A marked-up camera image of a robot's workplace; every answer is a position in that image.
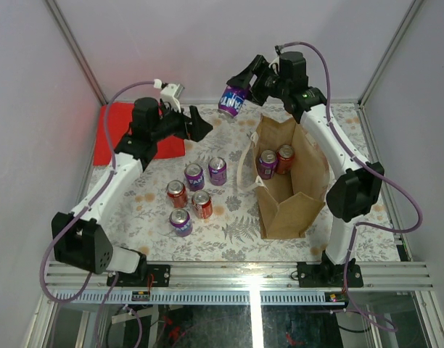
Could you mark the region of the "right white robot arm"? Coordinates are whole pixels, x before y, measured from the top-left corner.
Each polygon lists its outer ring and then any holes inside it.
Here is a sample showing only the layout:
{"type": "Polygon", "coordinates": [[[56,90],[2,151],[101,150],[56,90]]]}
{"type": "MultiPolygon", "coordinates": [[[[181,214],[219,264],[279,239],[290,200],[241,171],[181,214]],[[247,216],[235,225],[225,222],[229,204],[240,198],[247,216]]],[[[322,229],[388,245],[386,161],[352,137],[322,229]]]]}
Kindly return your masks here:
{"type": "Polygon", "coordinates": [[[325,284],[340,284],[347,275],[344,264],[351,259],[353,229],[378,200],[385,173],[383,166],[362,155],[336,123],[328,96],[308,82],[306,59],[301,52],[278,52],[272,62],[257,55],[226,84],[245,90],[245,100],[258,106],[269,97],[281,100],[284,109],[323,151],[335,182],[326,194],[326,205],[333,215],[325,250],[329,263],[321,267],[320,274],[325,284]]]}

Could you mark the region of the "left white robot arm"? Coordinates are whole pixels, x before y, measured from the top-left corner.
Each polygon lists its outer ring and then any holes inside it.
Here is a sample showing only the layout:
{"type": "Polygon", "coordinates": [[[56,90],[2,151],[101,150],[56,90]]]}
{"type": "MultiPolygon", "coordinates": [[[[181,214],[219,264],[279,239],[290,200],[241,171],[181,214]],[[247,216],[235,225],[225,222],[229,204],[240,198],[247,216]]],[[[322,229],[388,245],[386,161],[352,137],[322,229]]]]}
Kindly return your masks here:
{"type": "Polygon", "coordinates": [[[113,246],[103,225],[111,218],[119,198],[147,169],[159,141],[169,136],[201,141],[213,129],[196,106],[189,114],[175,111],[163,100],[145,97],[134,103],[128,130],[113,150],[109,170],[91,193],[69,213],[52,219],[54,258],[89,273],[119,272],[133,286],[149,276],[141,252],[113,246]]]}

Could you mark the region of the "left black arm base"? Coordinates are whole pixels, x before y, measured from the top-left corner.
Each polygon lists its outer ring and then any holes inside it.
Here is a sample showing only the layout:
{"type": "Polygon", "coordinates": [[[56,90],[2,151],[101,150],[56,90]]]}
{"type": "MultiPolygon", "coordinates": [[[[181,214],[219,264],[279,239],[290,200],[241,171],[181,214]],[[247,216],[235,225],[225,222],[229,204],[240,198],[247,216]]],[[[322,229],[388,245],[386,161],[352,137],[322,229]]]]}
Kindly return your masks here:
{"type": "Polygon", "coordinates": [[[170,272],[169,264],[148,264],[143,276],[138,273],[119,272],[115,285],[140,289],[165,288],[170,284],[170,272]]]}

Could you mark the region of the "brown jute canvas bag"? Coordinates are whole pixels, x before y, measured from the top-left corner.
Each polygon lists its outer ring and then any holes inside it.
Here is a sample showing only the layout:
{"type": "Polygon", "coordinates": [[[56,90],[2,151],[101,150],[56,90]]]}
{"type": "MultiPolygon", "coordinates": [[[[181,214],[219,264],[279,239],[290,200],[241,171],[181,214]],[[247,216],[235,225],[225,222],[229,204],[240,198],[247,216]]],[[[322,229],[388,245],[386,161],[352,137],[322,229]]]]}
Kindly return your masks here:
{"type": "Polygon", "coordinates": [[[259,206],[262,239],[305,236],[325,205],[329,163],[318,143],[303,126],[289,119],[282,123],[260,116],[237,168],[237,188],[254,192],[259,206]],[[258,158],[265,150],[290,145],[295,153],[292,169],[271,179],[258,174],[258,158]]]}

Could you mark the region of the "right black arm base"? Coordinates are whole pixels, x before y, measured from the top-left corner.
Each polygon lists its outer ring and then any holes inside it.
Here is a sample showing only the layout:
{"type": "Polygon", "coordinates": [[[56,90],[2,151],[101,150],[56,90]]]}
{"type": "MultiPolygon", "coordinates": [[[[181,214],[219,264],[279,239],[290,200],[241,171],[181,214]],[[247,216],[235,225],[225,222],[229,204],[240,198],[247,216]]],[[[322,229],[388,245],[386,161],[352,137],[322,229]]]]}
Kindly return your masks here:
{"type": "Polygon", "coordinates": [[[354,258],[348,262],[348,266],[335,265],[326,252],[322,252],[320,262],[298,262],[297,276],[301,288],[343,288],[345,284],[349,288],[363,287],[361,268],[354,258]]]}

